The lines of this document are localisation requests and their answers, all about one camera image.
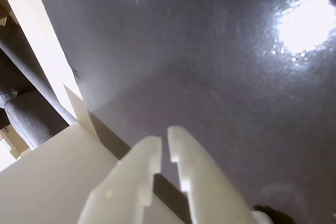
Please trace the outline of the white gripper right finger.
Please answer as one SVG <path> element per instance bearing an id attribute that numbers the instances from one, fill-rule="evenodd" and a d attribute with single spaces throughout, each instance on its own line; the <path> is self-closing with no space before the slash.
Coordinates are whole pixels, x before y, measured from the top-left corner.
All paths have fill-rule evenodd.
<path id="1" fill-rule="evenodd" d="M 191 133 L 170 126 L 167 139 L 193 223 L 256 223 L 241 194 Z"/>

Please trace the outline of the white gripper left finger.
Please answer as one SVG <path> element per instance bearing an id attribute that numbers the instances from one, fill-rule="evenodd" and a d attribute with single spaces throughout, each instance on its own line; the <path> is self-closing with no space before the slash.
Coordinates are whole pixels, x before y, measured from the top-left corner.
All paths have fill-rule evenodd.
<path id="1" fill-rule="evenodd" d="M 152 203 L 154 176 L 161 172 L 161 138 L 138 142 L 92 190 L 79 223 L 142 223 Z"/>

